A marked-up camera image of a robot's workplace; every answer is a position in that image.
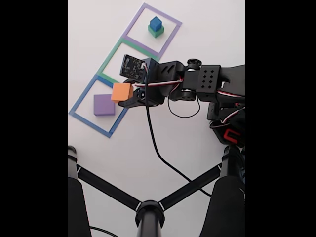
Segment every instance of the black tripod leg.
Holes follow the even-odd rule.
[[[225,149],[200,237],[245,237],[245,185],[238,172],[240,151]]]
[[[91,237],[82,185],[77,175],[77,155],[68,146],[68,237]]]

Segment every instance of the foam block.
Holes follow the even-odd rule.
[[[115,103],[133,97],[133,86],[130,83],[113,83],[111,100]]]
[[[96,116],[115,115],[115,103],[111,95],[94,95],[93,112]]]
[[[153,35],[153,37],[157,38],[158,36],[160,36],[163,33],[164,27],[161,26],[161,28],[158,31],[154,31],[152,29],[152,27],[150,25],[148,25],[148,30]]]
[[[161,26],[162,26],[162,22],[158,17],[154,17],[151,21],[150,21],[150,26],[153,29],[153,31],[158,31]]]

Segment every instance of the blue tape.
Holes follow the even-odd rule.
[[[108,138],[110,138],[111,135],[112,135],[111,133],[109,133],[109,132],[103,130],[102,128],[100,128],[100,127],[98,127],[97,125],[91,123],[90,121],[86,120],[84,117],[81,117],[80,115],[78,115],[78,114],[76,114],[76,113],[73,114],[73,117],[75,117],[76,119],[80,120],[81,122],[87,124],[89,127],[91,127],[91,128],[93,128],[94,130],[96,130],[96,131],[102,133],[103,135],[107,136]]]
[[[127,108],[124,108],[122,110],[122,112],[120,113],[120,115],[118,116],[117,120],[115,121],[115,123],[113,124],[113,126],[111,127],[110,131],[107,132],[105,130],[103,130],[102,128],[98,127],[97,125],[93,124],[92,122],[86,120],[84,117],[76,114],[76,109],[79,107],[80,103],[83,101],[83,99],[85,98],[85,96],[87,95],[87,93],[89,92],[89,90],[91,89],[91,87],[93,86],[93,84],[96,81],[100,81],[103,84],[113,88],[113,83],[98,76],[98,75],[94,75],[94,77],[91,79],[91,81],[89,82],[89,84],[87,85],[87,87],[84,89],[83,93],[81,94],[81,96],[79,97],[79,99],[75,102],[74,106],[71,108],[71,110],[69,111],[69,114],[71,116],[73,116],[74,118],[78,119],[79,121],[85,123],[86,125],[88,125],[89,127],[93,128],[94,130],[100,132],[101,134],[105,135],[106,137],[110,138],[112,136],[112,134],[114,133],[114,131],[116,130],[116,128],[118,127],[119,123],[121,122],[121,120],[123,119],[124,115],[127,112]]]
[[[113,134],[115,129],[118,127],[119,123],[121,122],[121,120],[123,119],[124,115],[126,114],[128,108],[124,108],[122,110],[122,112],[120,113],[119,117],[117,118],[117,120],[115,121],[115,123],[113,124],[113,126],[110,129],[110,133]]]

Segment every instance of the purple tape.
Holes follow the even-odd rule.
[[[138,17],[142,14],[142,12],[144,11],[144,9],[147,8],[150,11],[153,11],[154,13],[163,16],[164,18],[174,22],[176,24],[176,27],[173,29],[172,33],[170,34],[170,36],[168,37],[167,41],[164,43],[163,47],[161,48],[160,52],[156,52],[153,49],[145,46],[144,44],[142,44],[141,42],[138,42],[137,40],[132,39],[131,37],[127,36],[127,34],[129,33],[129,31],[132,29],[133,25],[136,23]],[[182,25],[182,22],[174,19],[173,17],[167,15],[166,13],[163,13],[162,11],[159,11],[158,9],[148,5],[147,3],[144,3],[140,9],[138,10],[138,12],[136,13],[136,15],[134,16],[134,18],[132,19],[132,21],[129,23],[129,25],[127,26],[126,30],[124,31],[122,38],[128,40],[129,42],[133,43],[134,45],[141,47],[142,49],[148,51],[149,53],[151,53],[154,56],[157,56],[158,58],[161,58],[162,55],[164,54],[164,52],[166,51],[166,49],[168,48],[168,46],[170,45],[171,41],[173,40],[174,36],[176,35],[176,33],[178,32],[180,26]]]

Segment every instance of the green tape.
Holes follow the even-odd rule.
[[[153,54],[151,54],[150,52],[148,52],[147,50],[134,45],[133,43],[127,41],[126,39],[123,38],[119,38],[118,42],[115,44],[115,46],[113,47],[113,49],[111,50],[111,52],[109,53],[109,55],[107,56],[107,58],[105,59],[105,61],[102,63],[101,67],[99,68],[99,70],[97,71],[97,75],[102,77],[105,80],[108,80],[111,83],[118,83],[117,80],[114,80],[112,77],[109,77],[108,75],[103,73],[103,70],[105,69],[105,67],[107,66],[107,64],[109,63],[109,61],[112,59],[113,55],[116,53],[117,49],[119,48],[119,46],[121,45],[121,43],[125,43],[126,45],[128,45],[129,47],[137,50],[138,52],[146,55],[147,57],[150,57],[154,60],[156,60],[157,62],[159,61],[160,58],[158,58],[157,56],[154,56]]]
[[[99,76],[105,80],[108,80],[109,82],[119,83],[117,80],[114,80],[113,78],[109,77],[108,75],[105,75],[104,73],[100,73]]]
[[[122,38],[119,38],[118,42],[116,43],[114,48],[111,50],[111,52],[109,53],[109,55],[107,56],[105,61],[102,63],[99,70],[97,71],[97,73],[96,73],[97,75],[100,76],[100,74],[103,72],[103,70],[105,69],[105,67],[107,66],[107,64],[109,63],[109,61],[111,60],[111,58],[113,57],[113,55],[115,54],[115,52],[117,51],[117,49],[119,48],[121,43],[122,43]]]
[[[152,55],[150,52],[144,50],[143,48],[141,48],[141,47],[139,47],[137,45],[134,45],[133,43],[127,41],[126,39],[123,39],[122,42],[125,43],[126,45],[130,46],[131,48],[137,50],[138,52],[141,52],[142,54],[145,54],[146,56],[157,60],[156,56]]]

